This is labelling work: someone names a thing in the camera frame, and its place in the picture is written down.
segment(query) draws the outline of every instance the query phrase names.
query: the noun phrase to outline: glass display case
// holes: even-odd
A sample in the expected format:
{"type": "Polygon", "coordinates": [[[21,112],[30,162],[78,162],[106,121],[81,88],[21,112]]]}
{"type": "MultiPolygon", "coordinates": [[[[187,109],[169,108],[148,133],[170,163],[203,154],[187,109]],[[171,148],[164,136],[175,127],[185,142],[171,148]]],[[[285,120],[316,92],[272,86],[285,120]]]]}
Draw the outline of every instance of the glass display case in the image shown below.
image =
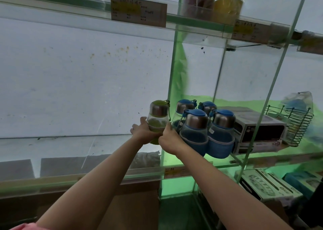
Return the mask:
{"type": "MultiPolygon", "coordinates": [[[[252,111],[251,133],[235,135],[229,156],[204,156],[236,182],[248,169],[280,178],[323,170],[323,29],[309,14],[319,0],[239,0],[234,14],[213,10],[215,0],[116,1],[0,0],[1,197],[70,187],[131,136],[154,100],[170,101],[170,117],[182,99],[238,120],[252,111]],[[314,117],[292,147],[282,140],[289,116],[274,112],[285,123],[278,138],[263,122],[268,106],[304,91],[314,117]]],[[[153,144],[136,155],[130,180],[162,180],[160,198],[198,190],[153,144]]]]}

